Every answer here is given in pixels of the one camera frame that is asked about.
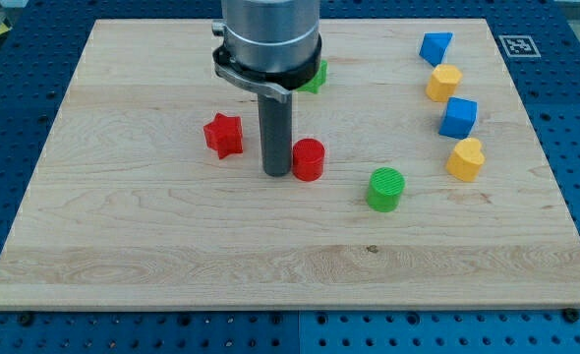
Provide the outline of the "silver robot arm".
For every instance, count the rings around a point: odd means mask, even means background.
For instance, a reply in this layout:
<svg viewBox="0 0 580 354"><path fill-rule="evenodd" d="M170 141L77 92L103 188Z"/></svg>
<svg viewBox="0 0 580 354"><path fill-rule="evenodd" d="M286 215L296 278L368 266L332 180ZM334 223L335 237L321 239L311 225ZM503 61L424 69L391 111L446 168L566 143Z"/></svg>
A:
<svg viewBox="0 0 580 354"><path fill-rule="evenodd" d="M319 0L222 0L212 33L218 77L279 103L319 70Z"/></svg>

